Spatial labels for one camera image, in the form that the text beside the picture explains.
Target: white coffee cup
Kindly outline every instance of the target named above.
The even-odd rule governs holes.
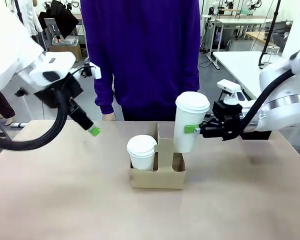
[[[174,151],[176,153],[190,152],[197,133],[185,133],[186,125],[199,125],[209,111],[210,103],[207,97],[196,91],[186,91],[176,98],[176,115],[174,125]]]
[[[132,166],[135,169],[154,169],[155,146],[157,141],[149,135],[137,135],[131,138],[126,145],[126,150],[130,154]]]

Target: metal ring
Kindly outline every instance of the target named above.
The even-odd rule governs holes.
[[[264,110],[270,111],[272,109],[280,108],[286,105],[300,103],[300,94],[284,96],[276,100],[270,101],[264,105]]]

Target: cardboard box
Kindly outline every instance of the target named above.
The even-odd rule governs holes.
[[[49,51],[51,52],[71,52],[75,55],[76,61],[79,62],[82,59],[81,49],[79,43],[75,46],[55,46],[50,45]]]
[[[135,169],[130,161],[132,188],[184,188],[186,166],[183,155],[174,152],[174,126],[172,122],[158,122],[153,130],[152,137],[158,142],[155,146],[153,171]]]

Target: person's hand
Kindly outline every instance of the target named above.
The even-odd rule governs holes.
[[[117,121],[115,113],[110,113],[110,114],[103,114],[102,115],[102,120],[103,121]]]

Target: white shirt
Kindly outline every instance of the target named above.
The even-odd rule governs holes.
[[[22,14],[24,27],[28,30],[30,36],[35,36],[43,31],[32,0],[17,0]],[[17,15],[15,0],[12,0],[14,14]]]

